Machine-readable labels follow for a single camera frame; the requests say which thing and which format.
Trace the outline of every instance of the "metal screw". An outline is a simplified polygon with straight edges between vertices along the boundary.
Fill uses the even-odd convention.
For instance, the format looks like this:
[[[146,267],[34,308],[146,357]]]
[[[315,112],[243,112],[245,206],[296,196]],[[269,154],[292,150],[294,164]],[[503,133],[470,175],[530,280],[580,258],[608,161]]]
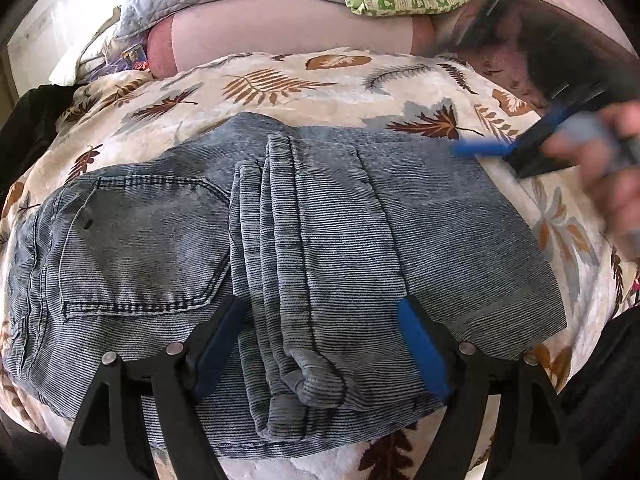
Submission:
[[[116,352],[107,352],[102,356],[101,361],[103,365],[110,366],[116,362],[117,358],[118,354],[116,354]]]
[[[536,366],[538,364],[538,358],[532,353],[524,354],[523,359],[529,366]]]
[[[460,353],[464,355],[473,355],[476,353],[476,347],[473,343],[469,343],[468,341],[460,343],[460,345],[458,345],[458,350],[460,350]]]
[[[184,345],[182,343],[171,343],[166,347],[166,352],[169,355],[181,354],[183,350],[184,350]]]

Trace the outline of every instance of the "blurred hand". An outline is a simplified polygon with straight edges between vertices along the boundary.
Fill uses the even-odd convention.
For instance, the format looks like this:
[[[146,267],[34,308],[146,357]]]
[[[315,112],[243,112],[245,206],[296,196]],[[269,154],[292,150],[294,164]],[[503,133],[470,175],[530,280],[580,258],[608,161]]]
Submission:
[[[640,136],[640,101],[606,107],[600,111],[600,118],[621,137]],[[547,156],[579,165],[585,192],[618,240],[640,229],[640,167],[605,176],[612,153],[602,140],[575,146],[560,132],[549,137],[542,149]]]

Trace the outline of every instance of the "floral bedspread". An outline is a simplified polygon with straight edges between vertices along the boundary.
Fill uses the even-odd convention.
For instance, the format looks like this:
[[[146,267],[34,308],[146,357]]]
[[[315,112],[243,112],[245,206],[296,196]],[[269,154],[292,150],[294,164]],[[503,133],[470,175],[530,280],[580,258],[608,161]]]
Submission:
[[[235,54],[153,80],[143,72],[107,76],[79,89],[58,120],[59,136],[13,184],[0,221],[0,349],[10,343],[6,277],[15,227],[56,188],[111,164],[149,160],[242,110],[293,126],[375,126],[403,135],[485,137],[512,142],[536,111],[453,57],[374,56],[334,49],[316,54]],[[534,349],[557,389],[588,359],[604,324],[637,300],[636,265],[603,234],[575,170],[516,181],[496,160],[481,160],[539,240],[558,280],[568,327]],[[497,417],[490,399],[473,463],[486,459]],[[71,423],[17,385],[0,367],[0,406],[31,431],[64,444]],[[444,410],[375,442],[292,460],[222,460],[231,479],[383,480],[412,478]],[[162,478],[173,473],[156,454]]]

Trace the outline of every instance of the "pink cushion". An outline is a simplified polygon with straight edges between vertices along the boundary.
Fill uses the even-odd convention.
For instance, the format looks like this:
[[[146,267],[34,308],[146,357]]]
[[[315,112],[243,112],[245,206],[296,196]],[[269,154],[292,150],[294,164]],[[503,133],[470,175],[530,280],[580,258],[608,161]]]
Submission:
[[[157,78],[237,52],[302,54],[348,46],[378,54],[424,54],[433,44],[429,16],[368,18],[323,0],[221,0],[182,10],[149,34]]]

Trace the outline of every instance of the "striped fabric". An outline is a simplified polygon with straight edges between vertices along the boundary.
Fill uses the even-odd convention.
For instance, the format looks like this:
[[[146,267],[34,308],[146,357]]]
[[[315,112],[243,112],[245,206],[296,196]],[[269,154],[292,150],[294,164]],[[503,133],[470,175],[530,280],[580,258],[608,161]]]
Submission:
[[[69,418],[104,352],[147,357],[226,294],[249,302],[238,350],[198,407],[232,458],[373,439],[436,409],[396,322],[408,292],[495,356],[565,324],[529,228],[449,141],[250,113],[54,192],[20,228],[10,287],[4,365]]]

